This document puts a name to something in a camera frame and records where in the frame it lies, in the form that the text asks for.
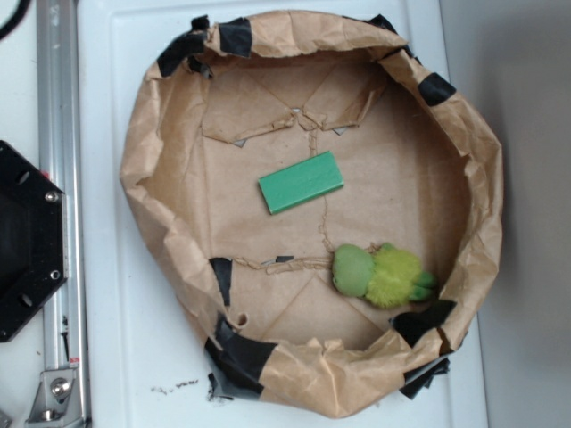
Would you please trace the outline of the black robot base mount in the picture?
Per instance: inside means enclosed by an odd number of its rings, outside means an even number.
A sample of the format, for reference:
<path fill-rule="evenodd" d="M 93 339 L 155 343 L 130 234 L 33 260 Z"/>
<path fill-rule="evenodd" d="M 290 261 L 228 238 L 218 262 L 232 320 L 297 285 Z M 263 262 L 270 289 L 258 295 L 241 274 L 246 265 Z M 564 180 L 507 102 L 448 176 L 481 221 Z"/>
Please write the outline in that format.
<path fill-rule="evenodd" d="M 19 331 L 66 280 L 64 193 L 1 143 L 1 342 Z"/>

